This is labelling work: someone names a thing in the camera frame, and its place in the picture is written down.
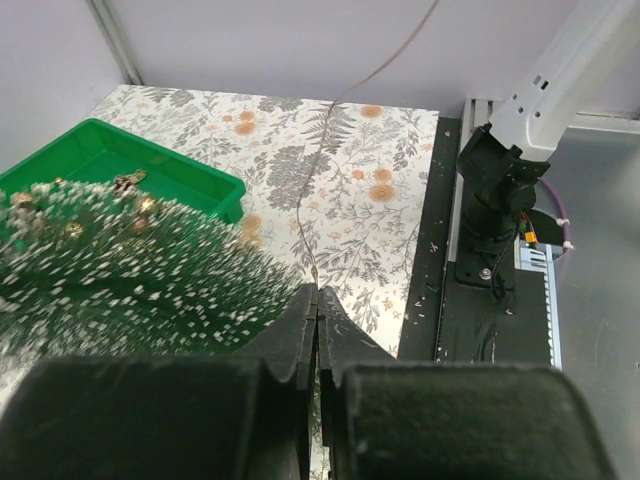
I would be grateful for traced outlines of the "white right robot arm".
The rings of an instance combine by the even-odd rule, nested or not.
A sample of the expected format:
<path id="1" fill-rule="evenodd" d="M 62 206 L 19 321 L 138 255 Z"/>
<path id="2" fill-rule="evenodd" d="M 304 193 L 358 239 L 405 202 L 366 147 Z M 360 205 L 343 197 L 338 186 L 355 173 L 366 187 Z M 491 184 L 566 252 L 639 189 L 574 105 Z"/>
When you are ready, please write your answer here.
<path id="1" fill-rule="evenodd" d="M 636 1 L 581 1 L 511 97 L 461 150 L 456 279 L 501 300 L 535 185 L 578 111 L 639 41 Z"/>

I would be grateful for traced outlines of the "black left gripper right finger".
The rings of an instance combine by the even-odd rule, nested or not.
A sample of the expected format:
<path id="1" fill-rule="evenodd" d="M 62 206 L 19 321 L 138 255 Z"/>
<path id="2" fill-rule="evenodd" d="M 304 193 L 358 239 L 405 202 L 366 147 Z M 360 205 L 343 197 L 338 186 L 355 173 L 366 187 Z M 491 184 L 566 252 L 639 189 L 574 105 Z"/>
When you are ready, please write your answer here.
<path id="1" fill-rule="evenodd" d="M 318 298 L 322 442 L 335 479 L 611 479 L 588 405 L 559 370 L 401 362 Z"/>

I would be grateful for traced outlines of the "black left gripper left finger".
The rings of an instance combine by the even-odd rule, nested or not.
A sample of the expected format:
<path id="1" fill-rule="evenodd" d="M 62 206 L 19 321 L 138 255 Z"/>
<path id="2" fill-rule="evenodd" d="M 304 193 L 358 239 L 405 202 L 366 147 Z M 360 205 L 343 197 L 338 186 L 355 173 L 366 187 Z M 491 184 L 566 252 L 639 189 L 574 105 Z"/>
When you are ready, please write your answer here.
<path id="1" fill-rule="evenodd" d="M 1 419 L 5 479 L 305 479 L 318 290 L 230 355 L 58 357 Z"/>

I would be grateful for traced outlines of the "small green christmas tree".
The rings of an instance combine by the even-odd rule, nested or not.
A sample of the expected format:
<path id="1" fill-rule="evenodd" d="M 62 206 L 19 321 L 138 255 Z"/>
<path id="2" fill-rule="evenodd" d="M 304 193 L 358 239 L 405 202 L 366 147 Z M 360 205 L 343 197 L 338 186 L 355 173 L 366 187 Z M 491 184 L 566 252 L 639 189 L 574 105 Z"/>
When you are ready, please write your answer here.
<path id="1" fill-rule="evenodd" d="M 2 358 L 238 349 L 273 323 L 301 281 L 237 230 L 240 243 L 218 249 L 1 255 Z"/>

